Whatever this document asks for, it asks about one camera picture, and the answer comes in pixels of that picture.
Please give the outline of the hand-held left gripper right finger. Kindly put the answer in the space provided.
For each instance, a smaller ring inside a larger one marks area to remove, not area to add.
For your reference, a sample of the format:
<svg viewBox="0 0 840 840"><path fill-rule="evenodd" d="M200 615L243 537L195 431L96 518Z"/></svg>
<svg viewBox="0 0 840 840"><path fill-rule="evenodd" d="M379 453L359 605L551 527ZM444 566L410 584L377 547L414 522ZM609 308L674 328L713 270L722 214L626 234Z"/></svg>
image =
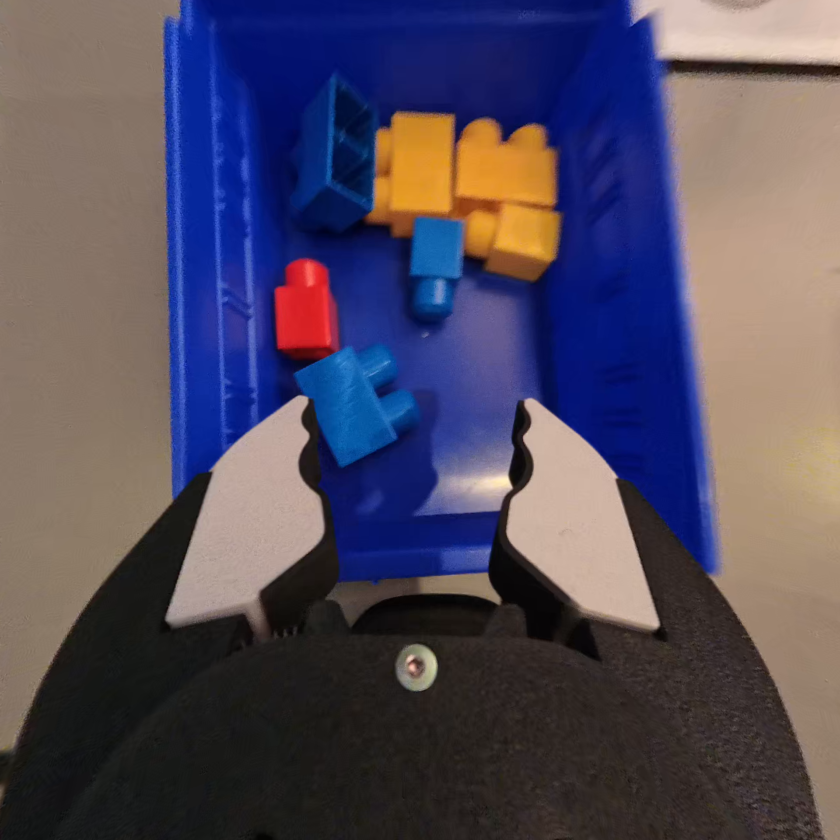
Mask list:
<svg viewBox="0 0 840 840"><path fill-rule="evenodd" d="M661 621L614 470L534 398L518 403L511 441L511 488L489 561L501 600L526 614L570 610L656 634Z"/></svg>

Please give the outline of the blue plastic bin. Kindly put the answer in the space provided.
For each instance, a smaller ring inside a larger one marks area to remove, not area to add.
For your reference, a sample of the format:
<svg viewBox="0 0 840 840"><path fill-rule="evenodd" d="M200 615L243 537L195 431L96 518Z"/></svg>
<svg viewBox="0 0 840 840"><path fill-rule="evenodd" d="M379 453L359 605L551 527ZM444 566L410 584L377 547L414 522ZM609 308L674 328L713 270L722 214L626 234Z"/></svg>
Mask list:
<svg viewBox="0 0 840 840"><path fill-rule="evenodd" d="M719 569L653 20L627 2L182 2L164 27L172 481L177 495L299 394L276 346L287 263L321 261L342 345L381 343L421 422L345 468L321 444L346 581L485 571L517 403L534 397ZM465 263L454 314L408 307L409 244L291 216L301 114L338 73L377 108L549 129L557 261Z"/></svg>

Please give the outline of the white board stand base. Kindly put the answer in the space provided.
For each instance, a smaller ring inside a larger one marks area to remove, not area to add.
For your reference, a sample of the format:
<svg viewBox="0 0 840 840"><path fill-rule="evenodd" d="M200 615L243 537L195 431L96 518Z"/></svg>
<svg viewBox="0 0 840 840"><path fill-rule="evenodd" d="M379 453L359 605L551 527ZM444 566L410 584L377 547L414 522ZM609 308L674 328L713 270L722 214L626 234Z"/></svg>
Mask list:
<svg viewBox="0 0 840 840"><path fill-rule="evenodd" d="M633 1L667 60L837 67L838 1Z"/></svg>

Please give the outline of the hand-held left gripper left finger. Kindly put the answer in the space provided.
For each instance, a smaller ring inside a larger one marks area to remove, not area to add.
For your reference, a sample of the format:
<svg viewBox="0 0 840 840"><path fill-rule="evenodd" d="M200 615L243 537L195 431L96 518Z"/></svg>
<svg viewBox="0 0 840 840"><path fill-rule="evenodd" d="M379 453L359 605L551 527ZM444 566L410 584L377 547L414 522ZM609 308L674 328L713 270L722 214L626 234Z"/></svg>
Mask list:
<svg viewBox="0 0 840 840"><path fill-rule="evenodd" d="M168 627L242 616L258 640L299 627L340 573L320 482L314 403L299 395L213 467L165 615Z"/></svg>

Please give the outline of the pile of loose coloured blocks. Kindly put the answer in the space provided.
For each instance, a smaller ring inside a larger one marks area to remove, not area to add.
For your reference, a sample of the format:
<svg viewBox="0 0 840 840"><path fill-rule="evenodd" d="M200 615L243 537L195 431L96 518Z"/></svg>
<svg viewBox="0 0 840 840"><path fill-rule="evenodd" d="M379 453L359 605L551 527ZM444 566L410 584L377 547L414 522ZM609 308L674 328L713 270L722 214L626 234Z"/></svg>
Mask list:
<svg viewBox="0 0 840 840"><path fill-rule="evenodd" d="M464 259L514 280L540 280L560 249L560 153L547 128L528 123L502 137L492 118L456 137L449 112L374 107L332 75L304 108L290 154L290 215L313 233L359 223L411 240L409 307L441 322L454 308Z"/></svg>

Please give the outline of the black round pad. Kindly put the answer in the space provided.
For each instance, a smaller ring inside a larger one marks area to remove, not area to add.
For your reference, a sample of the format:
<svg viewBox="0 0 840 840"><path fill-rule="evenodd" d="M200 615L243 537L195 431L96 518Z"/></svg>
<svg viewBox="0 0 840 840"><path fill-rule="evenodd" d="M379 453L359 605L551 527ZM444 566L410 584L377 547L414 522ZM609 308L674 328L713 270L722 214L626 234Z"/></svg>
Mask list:
<svg viewBox="0 0 840 840"><path fill-rule="evenodd" d="M475 595L399 595L373 604L354 622L356 635L476 637L497 604Z"/></svg>

